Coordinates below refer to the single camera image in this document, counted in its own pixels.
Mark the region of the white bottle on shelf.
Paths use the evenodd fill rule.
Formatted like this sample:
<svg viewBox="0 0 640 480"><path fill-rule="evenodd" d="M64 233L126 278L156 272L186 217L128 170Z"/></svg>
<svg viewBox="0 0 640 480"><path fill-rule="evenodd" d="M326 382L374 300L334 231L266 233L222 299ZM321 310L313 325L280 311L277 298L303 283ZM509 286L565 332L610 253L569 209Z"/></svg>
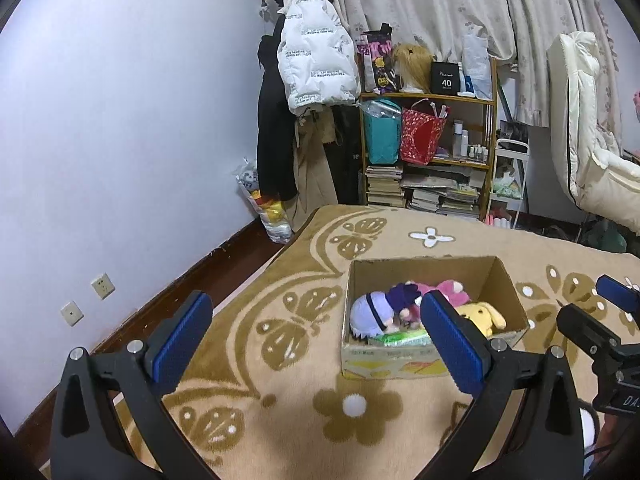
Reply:
<svg viewBox="0 0 640 480"><path fill-rule="evenodd" d="M452 149L451 154L453 158L460 158L463 156L462 148L464 144L464 133L462 120L456 119L454 121L454 134L452 135Z"/></svg>

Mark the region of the light purple spiky plush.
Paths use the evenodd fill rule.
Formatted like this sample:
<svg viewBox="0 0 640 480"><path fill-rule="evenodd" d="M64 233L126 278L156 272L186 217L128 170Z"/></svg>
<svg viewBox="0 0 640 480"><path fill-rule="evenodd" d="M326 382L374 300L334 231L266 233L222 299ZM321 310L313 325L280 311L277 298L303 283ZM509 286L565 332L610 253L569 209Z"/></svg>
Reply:
<svg viewBox="0 0 640 480"><path fill-rule="evenodd" d="M349 327L357 339L398 332L395 318L402 304L390 292L368 292L357 298L349 313Z"/></svg>

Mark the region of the magenta plush toy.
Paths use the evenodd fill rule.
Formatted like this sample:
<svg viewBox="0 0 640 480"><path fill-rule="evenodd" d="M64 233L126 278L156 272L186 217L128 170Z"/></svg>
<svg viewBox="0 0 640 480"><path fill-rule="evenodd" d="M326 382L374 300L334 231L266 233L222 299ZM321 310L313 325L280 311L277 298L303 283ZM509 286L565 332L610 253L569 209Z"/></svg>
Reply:
<svg viewBox="0 0 640 480"><path fill-rule="evenodd" d="M418 283L419 292L421 295L425 295L428 292L432 292L433 290L437 290L442 293L447 301L455 308L462 307L465 304L469 304L471 302L471 297L465 291L463 285L456 280L446 280L440 282L435 286Z"/></svg>

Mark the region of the plastic bag with toys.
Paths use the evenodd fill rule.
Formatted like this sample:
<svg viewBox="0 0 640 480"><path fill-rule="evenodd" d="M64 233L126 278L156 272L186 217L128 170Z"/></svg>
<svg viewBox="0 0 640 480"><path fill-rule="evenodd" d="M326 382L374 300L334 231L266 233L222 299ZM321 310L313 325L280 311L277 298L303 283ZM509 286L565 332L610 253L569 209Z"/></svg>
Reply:
<svg viewBox="0 0 640 480"><path fill-rule="evenodd" d="M254 209L273 243L285 245L293 230L282 202L262 194L258 182L257 162L244 159L234 173L240 192Z"/></svg>

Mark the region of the wooden shelf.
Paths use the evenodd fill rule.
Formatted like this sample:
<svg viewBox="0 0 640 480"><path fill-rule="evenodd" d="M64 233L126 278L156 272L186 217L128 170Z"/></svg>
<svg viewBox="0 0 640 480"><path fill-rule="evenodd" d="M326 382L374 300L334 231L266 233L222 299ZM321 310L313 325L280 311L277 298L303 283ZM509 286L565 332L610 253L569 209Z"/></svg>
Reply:
<svg viewBox="0 0 640 480"><path fill-rule="evenodd" d="M426 168L439 166L456 166L471 168L483 171L484 177L480 192L478 192L478 218L485 221L491 204L492 178L495 173L495 157L497 153L497 128L498 128L498 91L500 84L498 81L498 64L494 58L490 61L491 79L491 100L481 100L470 98L469 96L448 96L448 94L428 94L410 92L386 92L376 94L374 92L363 92L360 102L370 100L386 99L400 105L404 110L408 110L409 105L417 102L427 104L444 104L452 107L447 123L442 127L442 134L438 140L434 157L428 164L418 164L417 162L407 162L411 167ZM477 113L483 121L480 124L472 124L468 118L462 117L459 113L460 105L476 106ZM462 129L468 132L469 140L466 141L468 150L462 154L462 141L454 140L454 122L462 122Z"/></svg>

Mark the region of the yellow dog plush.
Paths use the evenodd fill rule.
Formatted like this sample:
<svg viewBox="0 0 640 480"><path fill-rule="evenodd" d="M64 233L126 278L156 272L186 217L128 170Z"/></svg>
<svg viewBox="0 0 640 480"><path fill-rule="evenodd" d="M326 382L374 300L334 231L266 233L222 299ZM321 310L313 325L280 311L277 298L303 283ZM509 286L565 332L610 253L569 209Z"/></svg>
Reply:
<svg viewBox="0 0 640 480"><path fill-rule="evenodd" d="M471 321L486 338L494 336L496 330L506 328L506 319L503 315L485 301L457 307L457 312L462 318Z"/></svg>

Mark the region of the purple haired plush doll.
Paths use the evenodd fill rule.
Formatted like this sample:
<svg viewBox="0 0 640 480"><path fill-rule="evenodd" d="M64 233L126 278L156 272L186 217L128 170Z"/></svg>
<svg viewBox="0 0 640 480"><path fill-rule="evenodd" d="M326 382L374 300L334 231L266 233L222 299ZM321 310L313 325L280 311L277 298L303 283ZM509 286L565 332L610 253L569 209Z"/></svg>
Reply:
<svg viewBox="0 0 640 480"><path fill-rule="evenodd" d="M385 294L401 326L416 330L421 326L420 304L422 295L416 283L407 282L393 286Z"/></svg>

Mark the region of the cream quilted chair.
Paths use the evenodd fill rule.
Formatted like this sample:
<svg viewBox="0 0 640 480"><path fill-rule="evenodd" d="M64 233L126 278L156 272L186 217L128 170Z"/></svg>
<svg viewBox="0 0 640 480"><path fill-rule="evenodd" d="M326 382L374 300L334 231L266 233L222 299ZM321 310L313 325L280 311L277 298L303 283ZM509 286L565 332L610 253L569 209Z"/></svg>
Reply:
<svg viewBox="0 0 640 480"><path fill-rule="evenodd" d="M598 125L597 50L592 32L561 34L548 50L552 162L577 208L638 233L639 166Z"/></svg>

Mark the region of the white puffer jacket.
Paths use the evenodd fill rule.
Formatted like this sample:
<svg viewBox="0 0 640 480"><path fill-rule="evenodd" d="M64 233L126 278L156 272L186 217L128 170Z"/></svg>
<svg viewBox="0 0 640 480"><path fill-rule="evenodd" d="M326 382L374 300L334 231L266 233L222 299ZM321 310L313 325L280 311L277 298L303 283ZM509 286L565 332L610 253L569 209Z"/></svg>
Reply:
<svg viewBox="0 0 640 480"><path fill-rule="evenodd" d="M354 40L332 0L283 0L277 50L288 109L303 116L360 96Z"/></svg>

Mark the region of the white metal cart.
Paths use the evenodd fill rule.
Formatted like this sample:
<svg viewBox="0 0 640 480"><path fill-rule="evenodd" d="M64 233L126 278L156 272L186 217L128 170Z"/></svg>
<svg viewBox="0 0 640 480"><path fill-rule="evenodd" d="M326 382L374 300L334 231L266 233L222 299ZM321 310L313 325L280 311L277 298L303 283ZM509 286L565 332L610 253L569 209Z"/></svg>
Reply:
<svg viewBox="0 0 640 480"><path fill-rule="evenodd" d="M515 229L526 199L529 147L526 142L497 140L487 204L488 226Z"/></svg>

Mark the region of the cardboard box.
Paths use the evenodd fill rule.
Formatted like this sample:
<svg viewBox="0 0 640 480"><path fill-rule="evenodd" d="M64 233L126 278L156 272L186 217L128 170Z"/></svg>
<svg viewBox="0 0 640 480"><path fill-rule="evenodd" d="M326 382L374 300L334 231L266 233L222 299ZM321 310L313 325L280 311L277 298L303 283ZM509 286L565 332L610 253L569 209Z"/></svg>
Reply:
<svg viewBox="0 0 640 480"><path fill-rule="evenodd" d="M356 260L349 265L343 328L341 334L342 374L350 379L413 379L447 373L430 335L399 326L397 333L357 339L349 327L354 301L368 292L388 292L400 283L435 286L446 280L460 282L471 297L470 304L485 301L506 319L506 328L496 330L499 338L515 346L528 330L528 321L506 267L496 256L395 258Z"/></svg>

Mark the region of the teal bag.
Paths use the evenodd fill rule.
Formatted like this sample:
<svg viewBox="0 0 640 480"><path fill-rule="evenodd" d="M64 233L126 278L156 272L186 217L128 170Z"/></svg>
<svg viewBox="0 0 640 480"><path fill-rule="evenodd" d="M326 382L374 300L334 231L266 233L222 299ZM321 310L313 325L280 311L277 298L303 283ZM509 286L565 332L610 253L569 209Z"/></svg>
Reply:
<svg viewBox="0 0 640 480"><path fill-rule="evenodd" d="M386 99L362 101L364 136L371 165L395 165L399 158L401 107Z"/></svg>

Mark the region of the wall socket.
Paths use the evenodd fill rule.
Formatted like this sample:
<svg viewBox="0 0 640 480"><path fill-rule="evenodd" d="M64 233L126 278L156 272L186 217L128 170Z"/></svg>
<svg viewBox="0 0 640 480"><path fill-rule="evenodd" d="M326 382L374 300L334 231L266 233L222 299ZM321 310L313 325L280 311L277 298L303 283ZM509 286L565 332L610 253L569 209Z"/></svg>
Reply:
<svg viewBox="0 0 640 480"><path fill-rule="evenodd" d="M68 302L62 309L60 310L64 321L70 326L75 326L80 320L84 318L84 312L80 310L80 307L76 304L75 301Z"/></svg>
<svg viewBox="0 0 640 480"><path fill-rule="evenodd" d="M92 280L91 286L101 300L104 300L115 291L115 286L106 273Z"/></svg>

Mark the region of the red gift bag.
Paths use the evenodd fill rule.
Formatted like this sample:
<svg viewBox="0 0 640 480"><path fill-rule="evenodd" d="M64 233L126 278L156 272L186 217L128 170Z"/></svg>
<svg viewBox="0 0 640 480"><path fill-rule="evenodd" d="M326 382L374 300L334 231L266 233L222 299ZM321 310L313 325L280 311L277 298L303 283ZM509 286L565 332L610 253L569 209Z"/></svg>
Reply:
<svg viewBox="0 0 640 480"><path fill-rule="evenodd" d="M421 166L435 157L450 108L420 99L401 111L400 159Z"/></svg>

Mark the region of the pink black patterned bag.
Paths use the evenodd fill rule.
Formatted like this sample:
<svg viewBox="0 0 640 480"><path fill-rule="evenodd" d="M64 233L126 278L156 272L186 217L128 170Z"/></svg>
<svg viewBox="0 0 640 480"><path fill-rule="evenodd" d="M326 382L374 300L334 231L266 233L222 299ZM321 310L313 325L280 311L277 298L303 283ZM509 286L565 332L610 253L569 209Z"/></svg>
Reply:
<svg viewBox="0 0 640 480"><path fill-rule="evenodd" d="M363 32L356 39L363 92L384 94L399 91L399 79L394 67L392 35L392 26L383 23L378 30Z"/></svg>

